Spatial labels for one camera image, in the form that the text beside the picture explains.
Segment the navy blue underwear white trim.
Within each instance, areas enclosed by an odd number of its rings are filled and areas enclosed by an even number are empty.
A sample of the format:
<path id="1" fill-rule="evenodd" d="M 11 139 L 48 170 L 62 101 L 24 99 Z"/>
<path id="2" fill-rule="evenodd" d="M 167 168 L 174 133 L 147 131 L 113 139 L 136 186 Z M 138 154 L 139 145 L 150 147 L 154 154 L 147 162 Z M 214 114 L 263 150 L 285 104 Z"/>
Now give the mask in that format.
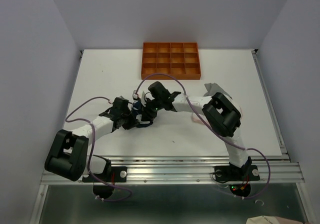
<path id="1" fill-rule="evenodd" d="M 145 111 L 145 107 L 142 105 L 140 101 L 136 101 L 133 103 L 131 113 L 137 121 L 137 128 L 146 128 L 154 123 L 153 119 Z"/>

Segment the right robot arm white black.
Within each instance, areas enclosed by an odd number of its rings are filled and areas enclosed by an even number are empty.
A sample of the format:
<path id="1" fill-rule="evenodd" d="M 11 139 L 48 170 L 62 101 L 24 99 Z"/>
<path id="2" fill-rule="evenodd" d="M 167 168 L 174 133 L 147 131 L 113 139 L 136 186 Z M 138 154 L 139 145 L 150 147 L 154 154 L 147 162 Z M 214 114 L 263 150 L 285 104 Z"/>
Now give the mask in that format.
<path id="1" fill-rule="evenodd" d="M 151 123 L 160 110 L 194 113 L 225 143 L 231 176 L 242 179 L 248 174 L 247 166 L 251 161 L 241 137 L 242 113 L 229 96 L 219 91 L 211 96 L 190 96 L 180 91 L 171 93 L 159 81 L 151 84 L 148 91 L 152 98 L 147 98 L 145 92 L 137 92 L 135 97 L 141 104 L 143 124 Z"/>

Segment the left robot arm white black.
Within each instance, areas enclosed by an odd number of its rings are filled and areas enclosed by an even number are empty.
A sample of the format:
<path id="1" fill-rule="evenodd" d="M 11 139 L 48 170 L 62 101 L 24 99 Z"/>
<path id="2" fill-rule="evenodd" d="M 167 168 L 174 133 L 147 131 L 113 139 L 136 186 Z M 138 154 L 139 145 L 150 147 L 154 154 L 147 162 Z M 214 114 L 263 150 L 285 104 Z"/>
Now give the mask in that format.
<path id="1" fill-rule="evenodd" d="M 111 177 L 109 166 L 98 164 L 92 172 L 95 142 L 119 128 L 128 130 L 138 124 L 129 109 L 129 101 L 123 97 L 115 98 L 112 106 L 92 121 L 84 118 L 67 118 L 65 121 L 83 121 L 86 125 L 74 130 L 61 129 L 56 133 L 44 169 L 70 181 L 77 181 L 82 175 L 90 175 L 100 181 L 108 180 Z"/>

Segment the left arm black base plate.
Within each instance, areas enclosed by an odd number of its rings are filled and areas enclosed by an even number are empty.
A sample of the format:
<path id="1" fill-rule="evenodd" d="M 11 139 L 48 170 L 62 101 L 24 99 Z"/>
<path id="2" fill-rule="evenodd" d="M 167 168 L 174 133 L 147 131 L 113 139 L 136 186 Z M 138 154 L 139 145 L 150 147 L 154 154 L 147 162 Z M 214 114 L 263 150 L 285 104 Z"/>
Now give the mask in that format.
<path id="1" fill-rule="evenodd" d="M 127 181 L 127 167 L 108 163 L 103 170 L 95 171 L 94 175 L 107 183 L 125 183 Z"/>

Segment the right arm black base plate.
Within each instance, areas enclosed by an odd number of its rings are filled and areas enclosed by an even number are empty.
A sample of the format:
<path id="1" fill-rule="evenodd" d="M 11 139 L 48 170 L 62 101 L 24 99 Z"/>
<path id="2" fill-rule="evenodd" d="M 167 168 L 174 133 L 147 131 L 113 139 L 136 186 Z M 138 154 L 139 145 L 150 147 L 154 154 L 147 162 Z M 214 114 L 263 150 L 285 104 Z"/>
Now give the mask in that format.
<path id="1" fill-rule="evenodd" d="M 214 167 L 213 178 L 219 183 L 259 181 L 260 175 L 256 165 L 249 166 L 246 170 L 231 165 Z"/>

